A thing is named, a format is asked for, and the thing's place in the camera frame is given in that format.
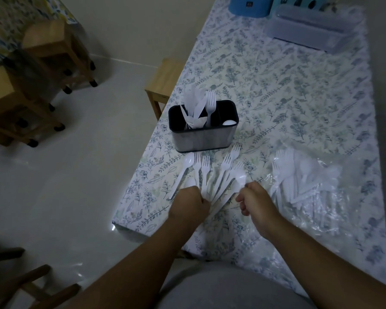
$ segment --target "clear plastic container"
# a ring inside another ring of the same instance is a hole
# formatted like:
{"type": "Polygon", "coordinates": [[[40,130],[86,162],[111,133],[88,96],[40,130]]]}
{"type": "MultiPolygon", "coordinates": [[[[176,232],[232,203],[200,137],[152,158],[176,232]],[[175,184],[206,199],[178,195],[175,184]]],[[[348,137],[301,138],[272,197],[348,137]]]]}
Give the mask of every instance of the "clear plastic container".
{"type": "Polygon", "coordinates": [[[334,13],[282,4],[269,20],[266,33],[271,38],[336,54],[350,40],[353,24],[334,13]]]}
{"type": "MultiPolygon", "coordinates": [[[[204,116],[207,116],[206,109],[200,115],[200,117],[204,116]]],[[[175,149],[179,153],[229,147],[238,123],[236,105],[231,100],[216,102],[216,111],[211,114],[211,127],[209,128],[185,130],[186,121],[180,106],[175,105],[169,109],[169,129],[172,132],[175,149]],[[223,126],[226,120],[234,120],[236,124],[223,126]]]]}

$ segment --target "clear plastic wrap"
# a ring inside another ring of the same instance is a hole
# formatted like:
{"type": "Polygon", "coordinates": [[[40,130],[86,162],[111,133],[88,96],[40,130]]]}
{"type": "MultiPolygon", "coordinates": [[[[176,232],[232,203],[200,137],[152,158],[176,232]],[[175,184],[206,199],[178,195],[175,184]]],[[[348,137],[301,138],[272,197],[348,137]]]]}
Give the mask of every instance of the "clear plastic wrap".
{"type": "MultiPolygon", "coordinates": [[[[353,263],[356,253],[354,232],[359,222],[362,165],[361,160],[352,156],[322,153],[290,139],[278,140],[273,145],[272,159],[267,165],[269,174],[260,181],[260,184],[271,192],[280,213],[288,221],[335,254],[353,263]],[[284,175],[281,177],[277,169],[278,159],[283,158],[279,150],[294,154],[293,161],[296,172],[299,171],[299,181],[303,178],[304,187],[311,187],[307,192],[300,193],[302,197],[294,192],[295,197],[292,201],[285,197],[283,187],[278,187],[278,182],[283,180],[282,177],[288,175],[282,171],[284,175]],[[300,173],[301,160],[304,160],[301,164],[303,173],[300,173]],[[309,171],[304,170],[306,168],[316,175],[309,178],[307,175],[309,171]],[[314,184],[317,178],[322,180],[314,184]],[[277,193],[281,193],[281,204],[278,204],[277,193]]],[[[273,245],[258,234],[250,219],[247,225],[246,236],[242,241],[246,251],[239,265],[254,271],[260,268],[262,263],[262,274],[304,294],[273,245]]]]}

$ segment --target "white floor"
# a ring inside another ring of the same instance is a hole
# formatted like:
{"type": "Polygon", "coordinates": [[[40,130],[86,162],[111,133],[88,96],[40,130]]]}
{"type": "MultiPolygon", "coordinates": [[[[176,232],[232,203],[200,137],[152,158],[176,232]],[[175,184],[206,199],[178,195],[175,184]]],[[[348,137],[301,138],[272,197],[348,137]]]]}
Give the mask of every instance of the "white floor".
{"type": "Polygon", "coordinates": [[[111,219],[157,123],[144,92],[155,68],[94,62],[98,87],[52,102],[64,131],[0,146],[0,245],[26,249],[0,280],[49,264],[57,285],[87,287],[137,246],[111,219]]]}

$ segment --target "floral table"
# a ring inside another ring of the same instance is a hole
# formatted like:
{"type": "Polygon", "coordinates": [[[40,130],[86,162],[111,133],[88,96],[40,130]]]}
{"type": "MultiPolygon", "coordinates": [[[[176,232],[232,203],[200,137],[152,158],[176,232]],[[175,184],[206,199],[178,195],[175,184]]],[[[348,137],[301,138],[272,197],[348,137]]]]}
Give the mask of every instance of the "floral table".
{"type": "MultiPolygon", "coordinates": [[[[228,3],[216,0],[113,223],[151,235],[166,220],[171,205],[167,194],[183,161],[172,142],[167,112],[183,103],[184,92],[192,86],[213,90],[219,99],[236,104],[240,122],[233,142],[242,145],[239,159],[253,180],[268,173],[265,164],[275,136],[324,152],[366,156],[351,262],[386,283],[386,225],[363,9],[340,10],[357,25],[345,51],[332,56],[269,39],[263,32],[267,19],[232,15],[228,3]]],[[[224,151],[202,154],[210,155],[216,167],[224,151]]],[[[195,232],[184,249],[262,273],[303,294],[274,248],[266,243],[265,250],[256,252],[245,244],[250,225],[233,201],[215,216],[212,226],[195,232]]]]}

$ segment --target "cutlery holder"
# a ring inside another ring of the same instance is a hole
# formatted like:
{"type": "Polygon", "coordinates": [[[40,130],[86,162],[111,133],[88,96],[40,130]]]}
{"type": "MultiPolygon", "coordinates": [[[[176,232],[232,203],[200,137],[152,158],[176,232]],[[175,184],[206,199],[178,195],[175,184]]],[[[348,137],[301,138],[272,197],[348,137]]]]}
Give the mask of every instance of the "cutlery holder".
{"type": "MultiPolygon", "coordinates": [[[[200,115],[200,117],[204,116],[207,116],[206,109],[200,115]]],[[[179,153],[229,147],[238,123],[236,105],[231,100],[216,102],[216,111],[211,114],[211,127],[209,128],[185,130],[186,121],[180,106],[175,105],[169,109],[169,129],[172,132],[175,149],[179,153]],[[223,126],[222,123],[226,120],[234,120],[236,124],[223,126]]]]}

